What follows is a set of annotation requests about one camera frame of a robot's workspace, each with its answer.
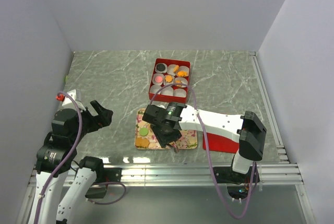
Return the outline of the orange fish-shaped cookie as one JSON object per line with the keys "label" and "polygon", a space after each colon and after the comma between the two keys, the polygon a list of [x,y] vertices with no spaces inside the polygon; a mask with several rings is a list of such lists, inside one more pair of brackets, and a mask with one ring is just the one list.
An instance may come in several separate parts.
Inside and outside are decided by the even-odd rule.
{"label": "orange fish-shaped cookie", "polygon": [[177,76],[178,77],[187,77],[188,72],[181,70],[181,71],[177,72]]}

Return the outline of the small orange flower cookie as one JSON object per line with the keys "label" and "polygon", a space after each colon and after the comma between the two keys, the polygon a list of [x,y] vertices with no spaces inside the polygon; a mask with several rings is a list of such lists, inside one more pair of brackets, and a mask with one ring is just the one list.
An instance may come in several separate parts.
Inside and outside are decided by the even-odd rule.
{"label": "small orange flower cookie", "polygon": [[173,81],[174,77],[171,75],[166,75],[165,76],[165,82],[171,83]]}

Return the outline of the metal tongs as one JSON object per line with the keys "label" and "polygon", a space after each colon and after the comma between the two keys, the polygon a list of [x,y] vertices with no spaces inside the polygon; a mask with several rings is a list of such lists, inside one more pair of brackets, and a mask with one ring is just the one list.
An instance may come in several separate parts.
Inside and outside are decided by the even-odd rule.
{"label": "metal tongs", "polygon": [[179,148],[178,148],[178,146],[177,146],[177,144],[176,144],[175,142],[173,142],[173,143],[171,144],[171,146],[172,146],[173,151],[174,151],[175,153],[178,153],[178,152],[179,152]]}

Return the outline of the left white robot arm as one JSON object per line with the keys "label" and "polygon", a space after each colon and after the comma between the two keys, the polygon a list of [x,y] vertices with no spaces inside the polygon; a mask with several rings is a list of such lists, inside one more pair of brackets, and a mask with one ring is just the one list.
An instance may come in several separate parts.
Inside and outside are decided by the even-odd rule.
{"label": "left white robot arm", "polygon": [[110,178],[102,159],[86,156],[79,163],[72,185],[61,197],[79,142],[88,133],[107,127],[112,122],[113,111],[95,100],[90,104],[97,113],[95,116],[88,108],[77,105],[55,113],[52,130],[37,152],[36,190],[29,223],[74,223],[78,203],[86,198],[91,186],[123,185],[120,168],[112,169]]}

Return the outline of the green macaron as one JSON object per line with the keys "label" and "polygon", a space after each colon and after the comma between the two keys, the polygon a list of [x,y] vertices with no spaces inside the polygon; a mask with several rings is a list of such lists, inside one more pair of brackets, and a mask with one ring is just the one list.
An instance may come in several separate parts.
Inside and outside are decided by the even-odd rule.
{"label": "green macaron", "polygon": [[149,133],[149,130],[146,127],[142,127],[139,129],[139,135],[140,136],[147,136]]}

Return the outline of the red box lid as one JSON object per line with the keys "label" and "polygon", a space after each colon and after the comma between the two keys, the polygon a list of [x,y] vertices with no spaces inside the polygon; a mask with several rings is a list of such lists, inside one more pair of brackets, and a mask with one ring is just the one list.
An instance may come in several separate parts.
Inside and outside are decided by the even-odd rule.
{"label": "red box lid", "polygon": [[207,133],[207,142],[205,137],[202,138],[202,148],[206,150],[208,147],[210,151],[235,154],[239,148],[238,141],[239,135],[235,133],[226,132],[224,135]]}

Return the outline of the red cookie box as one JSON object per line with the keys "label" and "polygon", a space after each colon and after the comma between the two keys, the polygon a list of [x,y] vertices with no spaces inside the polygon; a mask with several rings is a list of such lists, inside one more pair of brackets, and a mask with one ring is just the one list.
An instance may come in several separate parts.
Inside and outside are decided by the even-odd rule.
{"label": "red cookie box", "polygon": [[190,62],[158,58],[149,85],[149,99],[185,103],[190,81]]}

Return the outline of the tan round biscuit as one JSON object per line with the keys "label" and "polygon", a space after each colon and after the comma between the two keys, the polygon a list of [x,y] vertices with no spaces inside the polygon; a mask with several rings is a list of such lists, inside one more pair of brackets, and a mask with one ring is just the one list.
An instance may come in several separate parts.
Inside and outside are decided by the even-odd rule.
{"label": "tan round biscuit", "polygon": [[175,65],[174,68],[173,68],[173,73],[176,73],[178,70],[179,70],[179,66]]}

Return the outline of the pink sandwich cookie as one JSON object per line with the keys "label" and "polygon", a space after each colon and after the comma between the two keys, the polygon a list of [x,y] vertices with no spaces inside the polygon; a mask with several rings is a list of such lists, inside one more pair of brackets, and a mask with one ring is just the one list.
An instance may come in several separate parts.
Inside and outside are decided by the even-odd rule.
{"label": "pink sandwich cookie", "polygon": [[163,82],[163,77],[161,77],[161,76],[156,76],[156,77],[154,78],[154,81],[155,81],[156,83]]}

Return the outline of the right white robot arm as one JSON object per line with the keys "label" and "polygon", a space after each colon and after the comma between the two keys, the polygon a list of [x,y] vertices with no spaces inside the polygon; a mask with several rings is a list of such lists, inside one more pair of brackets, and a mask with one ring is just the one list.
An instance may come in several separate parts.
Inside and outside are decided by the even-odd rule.
{"label": "right white robot arm", "polygon": [[181,137],[181,131],[201,131],[238,143],[238,150],[230,168],[236,182],[248,176],[254,161],[263,159],[267,129],[252,111],[230,115],[196,109],[191,105],[171,102],[167,108],[150,104],[142,120],[149,123],[161,147]]}

